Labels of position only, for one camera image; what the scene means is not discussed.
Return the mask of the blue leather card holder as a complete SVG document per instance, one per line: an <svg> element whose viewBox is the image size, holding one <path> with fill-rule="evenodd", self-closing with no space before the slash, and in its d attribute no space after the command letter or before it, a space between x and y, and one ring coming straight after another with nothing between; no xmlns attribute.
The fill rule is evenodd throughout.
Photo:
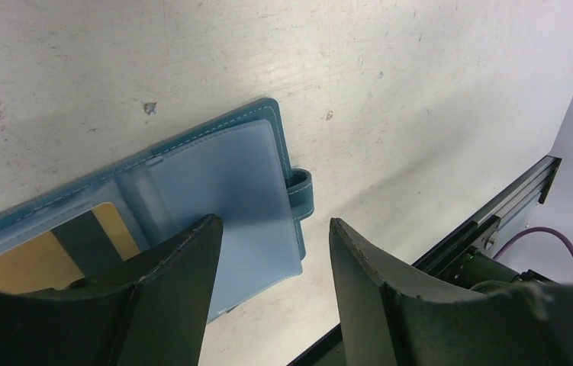
<svg viewBox="0 0 573 366"><path fill-rule="evenodd" d="M224 224L208 319L301 273L311 174L291 166L271 98L208 121L111 167L0 214L0 255L101 203L140 249L204 214Z"/></svg>

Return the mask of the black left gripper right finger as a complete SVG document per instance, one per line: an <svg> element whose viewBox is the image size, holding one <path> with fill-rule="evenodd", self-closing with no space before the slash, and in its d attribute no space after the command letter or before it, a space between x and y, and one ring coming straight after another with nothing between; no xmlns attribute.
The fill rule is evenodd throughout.
<svg viewBox="0 0 573 366"><path fill-rule="evenodd" d="M573 285L483 294L434 278L330 221L349 365L573 365Z"/></svg>

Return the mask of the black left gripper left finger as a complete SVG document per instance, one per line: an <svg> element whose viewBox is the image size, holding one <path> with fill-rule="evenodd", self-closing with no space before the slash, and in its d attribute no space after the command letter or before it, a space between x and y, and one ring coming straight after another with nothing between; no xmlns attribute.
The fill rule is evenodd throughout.
<svg viewBox="0 0 573 366"><path fill-rule="evenodd" d="M196 365L223 232L208 214L65 289L0 292L0 365Z"/></svg>

